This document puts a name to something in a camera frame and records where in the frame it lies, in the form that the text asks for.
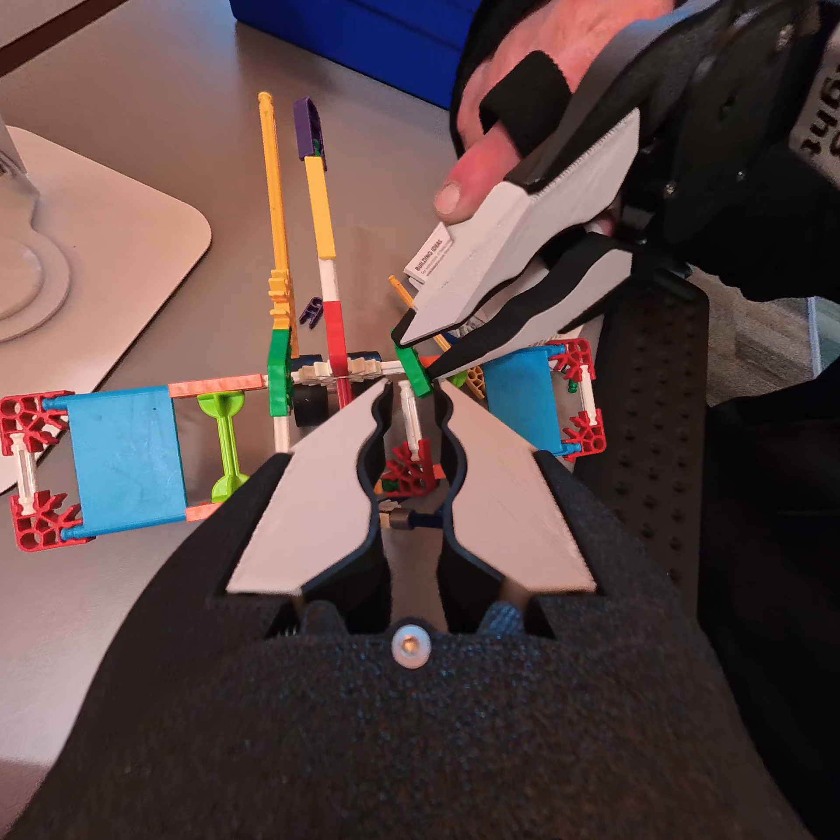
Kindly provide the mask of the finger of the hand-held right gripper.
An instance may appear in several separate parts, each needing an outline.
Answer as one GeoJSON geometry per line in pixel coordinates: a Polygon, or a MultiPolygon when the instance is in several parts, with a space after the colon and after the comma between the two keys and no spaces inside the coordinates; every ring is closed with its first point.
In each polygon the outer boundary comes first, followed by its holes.
{"type": "Polygon", "coordinates": [[[451,244],[416,295],[413,319],[394,329],[394,341],[406,347],[458,326],[553,236],[605,211],[637,154],[639,125],[635,108],[540,192],[497,184],[472,218],[449,228],[451,244]]]}
{"type": "Polygon", "coordinates": [[[633,259],[616,241],[587,234],[534,287],[512,297],[491,320],[443,353],[427,375],[446,378],[549,340],[629,278],[633,259]]]}

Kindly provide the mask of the white stand with wooden board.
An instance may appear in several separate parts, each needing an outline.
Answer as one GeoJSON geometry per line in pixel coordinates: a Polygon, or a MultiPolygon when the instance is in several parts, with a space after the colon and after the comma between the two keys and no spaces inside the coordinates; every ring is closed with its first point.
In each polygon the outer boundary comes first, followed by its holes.
{"type": "Polygon", "coordinates": [[[211,243],[193,207],[2,124],[1,396],[94,391],[211,243]]]}

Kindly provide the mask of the person's right hand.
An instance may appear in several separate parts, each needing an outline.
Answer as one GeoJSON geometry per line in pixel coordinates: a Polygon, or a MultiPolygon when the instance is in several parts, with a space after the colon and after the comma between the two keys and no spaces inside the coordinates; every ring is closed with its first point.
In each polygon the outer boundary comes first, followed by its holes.
{"type": "Polygon", "coordinates": [[[520,162],[504,126],[483,130],[479,105],[487,93],[527,54],[549,56],[574,90],[605,45],[631,23],[670,13],[671,1],[552,1],[512,27],[500,45],[469,74],[456,112],[456,134],[464,153],[434,199],[447,224],[471,217],[492,188],[520,162]]]}

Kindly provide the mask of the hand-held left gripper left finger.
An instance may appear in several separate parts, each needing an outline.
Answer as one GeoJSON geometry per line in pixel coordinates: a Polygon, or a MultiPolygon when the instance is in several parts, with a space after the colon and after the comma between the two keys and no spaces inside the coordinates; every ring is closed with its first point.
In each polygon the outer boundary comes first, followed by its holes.
{"type": "Polygon", "coordinates": [[[359,463],[381,400],[389,403],[384,378],[294,447],[227,592],[300,595],[363,545],[373,496],[363,489],[359,463]]]}

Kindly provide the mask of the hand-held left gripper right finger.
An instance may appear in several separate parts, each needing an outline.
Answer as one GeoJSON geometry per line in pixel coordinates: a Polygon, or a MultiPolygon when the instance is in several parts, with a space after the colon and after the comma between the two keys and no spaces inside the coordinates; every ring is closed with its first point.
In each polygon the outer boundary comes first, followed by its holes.
{"type": "Polygon", "coordinates": [[[531,594],[594,592],[536,448],[448,381],[436,415],[455,549],[531,594]]]}

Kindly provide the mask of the white instruction booklet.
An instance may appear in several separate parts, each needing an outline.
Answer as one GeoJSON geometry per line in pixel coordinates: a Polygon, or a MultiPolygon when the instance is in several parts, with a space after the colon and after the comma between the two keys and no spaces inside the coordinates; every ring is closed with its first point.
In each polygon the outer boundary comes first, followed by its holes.
{"type": "MultiPolygon", "coordinates": [[[[575,227],[552,238],[531,259],[526,269],[517,278],[499,289],[476,310],[469,320],[457,328],[443,331],[444,339],[448,344],[454,344],[466,336],[468,332],[493,319],[510,299],[536,286],[562,256],[563,252],[582,238],[584,233],[602,234],[603,232],[601,223],[591,221],[585,226],[575,227]]],[[[414,258],[405,267],[405,273],[415,287],[422,286],[427,282],[452,244],[453,239],[447,226],[444,223],[438,224],[414,258]]]]}

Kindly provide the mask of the colourful toy rod airplane model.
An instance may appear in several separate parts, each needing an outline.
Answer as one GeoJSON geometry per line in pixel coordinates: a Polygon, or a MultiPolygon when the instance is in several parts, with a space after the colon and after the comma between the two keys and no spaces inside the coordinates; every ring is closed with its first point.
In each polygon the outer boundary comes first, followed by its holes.
{"type": "MultiPolygon", "coordinates": [[[[275,450],[292,450],[291,421],[315,427],[329,419],[329,396],[348,405],[381,377],[398,377],[406,441],[393,449],[374,483],[380,499],[425,497],[445,476],[423,436],[415,397],[399,360],[377,352],[347,353],[335,276],[335,248],[325,181],[321,124],[309,98],[293,107],[298,153],[305,163],[321,270],[328,357],[291,361],[288,416],[273,417],[275,450]]],[[[70,391],[2,398],[2,457],[15,464],[10,511],[17,546],[38,552],[80,545],[112,532],[198,522],[211,516],[248,479],[241,471],[235,416],[250,392],[268,391],[268,376],[244,374],[119,392],[70,391]],[[211,500],[188,505],[175,401],[195,399],[217,424],[223,475],[211,500]]]]}

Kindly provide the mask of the blue plastic bin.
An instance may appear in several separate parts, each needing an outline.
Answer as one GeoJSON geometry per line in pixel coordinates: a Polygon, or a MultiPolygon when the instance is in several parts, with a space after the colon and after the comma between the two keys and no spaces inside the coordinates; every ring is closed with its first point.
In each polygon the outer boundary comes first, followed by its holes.
{"type": "Polygon", "coordinates": [[[240,23],[439,107],[479,1],[231,1],[240,23]]]}

